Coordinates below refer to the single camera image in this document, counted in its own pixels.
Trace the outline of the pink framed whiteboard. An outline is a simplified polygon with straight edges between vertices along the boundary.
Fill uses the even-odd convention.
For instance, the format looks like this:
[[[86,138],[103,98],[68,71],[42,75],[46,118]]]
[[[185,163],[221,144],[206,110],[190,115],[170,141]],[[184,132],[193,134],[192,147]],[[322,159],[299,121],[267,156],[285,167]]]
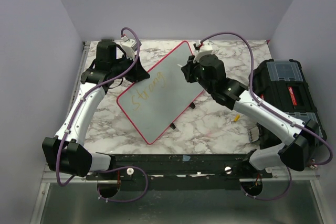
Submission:
[[[199,84],[186,82],[177,66],[186,65],[191,55],[189,43],[179,43],[148,70],[149,79],[130,85],[117,97],[117,105],[148,145],[203,92]]]

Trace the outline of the yellow marker cap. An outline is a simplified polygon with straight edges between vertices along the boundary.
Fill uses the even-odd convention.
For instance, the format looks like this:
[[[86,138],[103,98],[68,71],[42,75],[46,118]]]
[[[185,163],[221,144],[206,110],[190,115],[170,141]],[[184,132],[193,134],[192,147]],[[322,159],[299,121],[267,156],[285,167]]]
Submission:
[[[234,122],[237,122],[239,120],[239,118],[240,118],[240,115],[239,114],[236,115],[236,117],[234,118]]]

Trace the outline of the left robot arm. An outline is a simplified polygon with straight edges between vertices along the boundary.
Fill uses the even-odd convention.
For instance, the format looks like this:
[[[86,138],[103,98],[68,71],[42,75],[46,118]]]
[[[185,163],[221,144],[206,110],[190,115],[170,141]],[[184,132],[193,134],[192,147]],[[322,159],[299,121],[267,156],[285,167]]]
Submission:
[[[104,179],[116,175],[116,166],[108,154],[90,153],[84,147],[92,117],[116,79],[136,83],[149,78],[141,65],[136,40],[122,38],[98,42],[96,57],[80,79],[75,102],[61,128],[42,143],[50,170],[85,177],[96,172]]]

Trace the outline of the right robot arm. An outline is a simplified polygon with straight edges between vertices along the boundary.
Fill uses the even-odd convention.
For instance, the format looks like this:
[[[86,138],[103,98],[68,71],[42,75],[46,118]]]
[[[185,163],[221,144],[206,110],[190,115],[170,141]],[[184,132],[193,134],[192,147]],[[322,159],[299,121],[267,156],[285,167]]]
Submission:
[[[281,141],[247,154],[241,165],[246,177],[255,177],[268,167],[287,166],[301,172],[308,166],[318,147],[319,126],[315,121],[305,122],[254,97],[249,88],[226,76],[224,63],[216,55],[205,55],[198,61],[194,58],[189,56],[181,67],[188,83],[199,83],[218,104],[253,119]]]

